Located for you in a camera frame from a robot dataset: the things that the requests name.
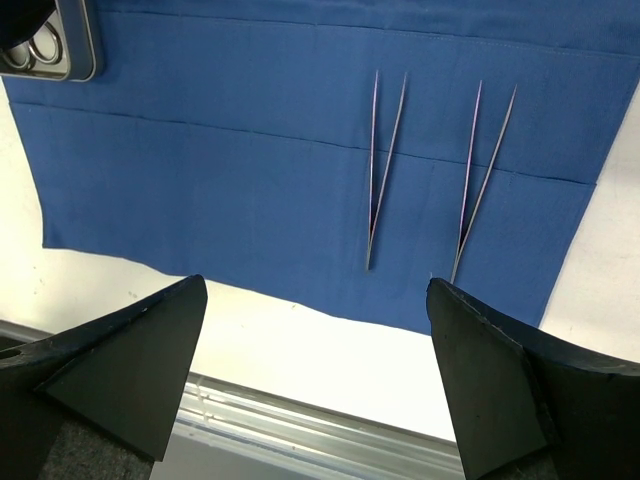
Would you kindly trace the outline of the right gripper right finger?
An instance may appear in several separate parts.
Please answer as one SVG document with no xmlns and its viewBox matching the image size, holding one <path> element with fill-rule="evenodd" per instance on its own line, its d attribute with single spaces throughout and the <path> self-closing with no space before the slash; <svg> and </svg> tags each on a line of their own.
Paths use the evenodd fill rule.
<svg viewBox="0 0 640 480">
<path fill-rule="evenodd" d="M 431 337 L 468 479 L 636 479 L 639 365 L 430 280 Z"/>
</svg>

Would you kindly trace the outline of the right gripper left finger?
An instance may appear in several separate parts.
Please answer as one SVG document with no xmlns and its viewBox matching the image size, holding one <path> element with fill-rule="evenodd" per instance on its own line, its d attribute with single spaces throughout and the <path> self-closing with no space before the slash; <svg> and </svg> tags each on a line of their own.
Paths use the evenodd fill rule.
<svg viewBox="0 0 640 480">
<path fill-rule="evenodd" d="M 1 351 L 4 479 L 147 479 L 163 460 L 207 306 L 186 277 Z"/>
</svg>

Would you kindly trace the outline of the blue surgical cloth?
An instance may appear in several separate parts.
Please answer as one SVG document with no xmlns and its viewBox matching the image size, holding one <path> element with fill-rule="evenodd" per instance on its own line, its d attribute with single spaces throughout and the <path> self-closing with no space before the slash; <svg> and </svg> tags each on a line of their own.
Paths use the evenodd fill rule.
<svg viewBox="0 0 640 480">
<path fill-rule="evenodd" d="M 7 78 L 43 244 L 428 333 L 455 283 L 538 325 L 639 80 L 635 1 L 100 1 L 104 72 Z"/>
</svg>

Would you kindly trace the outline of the metal instrument tray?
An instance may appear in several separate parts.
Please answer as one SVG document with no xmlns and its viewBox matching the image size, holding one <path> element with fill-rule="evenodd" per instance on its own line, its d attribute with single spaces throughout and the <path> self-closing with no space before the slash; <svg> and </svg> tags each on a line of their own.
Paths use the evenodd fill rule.
<svg viewBox="0 0 640 480">
<path fill-rule="evenodd" d="M 52 67 L 19 72 L 1 59 L 1 74 L 9 77 L 86 82 L 102 70 L 99 25 L 94 1 L 3 1 L 1 52 L 31 39 L 46 21 L 57 29 L 63 59 Z"/>
</svg>

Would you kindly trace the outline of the metal scissors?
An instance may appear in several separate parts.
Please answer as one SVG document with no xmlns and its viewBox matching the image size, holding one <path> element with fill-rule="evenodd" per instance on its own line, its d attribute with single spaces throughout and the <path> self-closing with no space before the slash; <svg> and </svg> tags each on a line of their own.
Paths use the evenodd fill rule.
<svg viewBox="0 0 640 480">
<path fill-rule="evenodd" d="M 8 51 L 1 52 L 1 59 L 13 70 L 26 72 L 36 66 L 52 67 L 63 59 L 63 44 L 56 27 L 46 21 L 29 40 Z"/>
</svg>

